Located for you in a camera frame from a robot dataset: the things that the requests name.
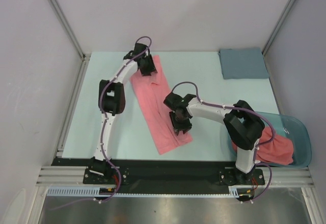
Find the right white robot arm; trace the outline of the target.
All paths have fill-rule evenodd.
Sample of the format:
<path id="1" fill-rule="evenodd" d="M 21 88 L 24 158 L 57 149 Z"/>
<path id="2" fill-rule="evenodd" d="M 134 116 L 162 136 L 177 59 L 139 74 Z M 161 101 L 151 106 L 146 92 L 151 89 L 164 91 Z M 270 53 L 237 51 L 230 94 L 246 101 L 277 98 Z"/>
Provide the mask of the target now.
<path id="1" fill-rule="evenodd" d="M 228 107 L 200 101 L 196 97 L 190 100 L 166 98 L 164 105 L 171 110 L 169 116 L 176 135 L 185 134 L 191 130 L 193 117 L 223 124 L 232 142 L 237 146 L 234 169 L 237 183 L 247 184 L 252 180 L 256 167 L 256 146 L 265 125 L 245 101 L 240 100 L 238 107 Z"/>

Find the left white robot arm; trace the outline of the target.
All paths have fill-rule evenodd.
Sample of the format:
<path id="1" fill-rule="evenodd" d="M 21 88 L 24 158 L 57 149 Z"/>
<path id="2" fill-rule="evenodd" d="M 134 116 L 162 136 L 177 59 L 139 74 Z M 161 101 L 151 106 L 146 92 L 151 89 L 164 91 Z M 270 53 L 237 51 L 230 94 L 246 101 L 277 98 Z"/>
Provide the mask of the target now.
<path id="1" fill-rule="evenodd" d="M 94 156 L 88 169 L 100 183 L 107 183 L 114 175 L 116 167 L 109 159 L 108 146 L 115 122 L 125 110 L 126 97 L 124 85 L 137 72 L 142 76 L 156 73 L 155 64 L 149 51 L 136 54 L 130 51 L 123 59 L 120 69 L 109 80 L 99 83 L 98 106 L 101 111 L 101 130 Z"/>

